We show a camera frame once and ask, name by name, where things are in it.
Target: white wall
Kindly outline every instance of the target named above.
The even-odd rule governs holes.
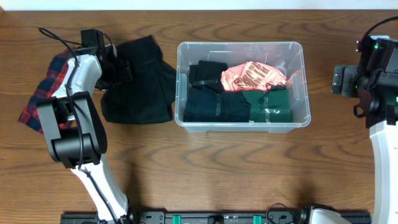
[[[398,0],[0,0],[15,10],[398,9]]]

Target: green folded shirt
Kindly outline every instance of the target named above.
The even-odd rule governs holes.
[[[259,90],[242,91],[250,103],[250,121],[256,123],[291,123],[293,114],[290,109],[288,90],[266,92]]]

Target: plastic bin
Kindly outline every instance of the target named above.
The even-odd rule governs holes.
[[[183,122],[189,90],[189,65],[199,60],[224,62],[228,67],[254,61],[278,68],[288,81],[293,123],[191,123]],[[303,48],[297,42],[182,42],[177,50],[175,121],[188,132],[268,131],[286,133],[311,121]]]

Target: wooden table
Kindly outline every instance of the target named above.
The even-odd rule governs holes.
[[[397,11],[5,12],[0,25],[0,223],[59,223],[63,212],[93,212],[80,181],[51,160],[43,135],[18,123],[60,42],[44,26],[80,41],[96,28],[114,43],[152,34],[177,63],[183,41],[297,41],[307,70],[312,121],[288,134],[189,134],[165,124],[103,124],[109,163],[134,207],[266,210],[316,202],[373,211],[374,161],[358,99],[330,93],[333,68],[357,65],[356,40]],[[397,38],[397,23],[376,30]],[[93,97],[100,113],[102,93]]]

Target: plaid shirt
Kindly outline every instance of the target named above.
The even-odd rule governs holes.
[[[49,69],[47,70],[46,78],[37,86],[36,91],[31,96],[27,106],[19,116],[18,122],[24,123],[33,130],[43,134],[42,126],[36,110],[36,104],[40,100],[51,98],[52,94],[58,90],[68,71],[68,56],[69,50],[66,50],[64,53],[60,53],[53,58]],[[59,124],[59,127],[61,129],[66,129],[69,128],[71,124],[72,122],[68,121],[64,124]]]

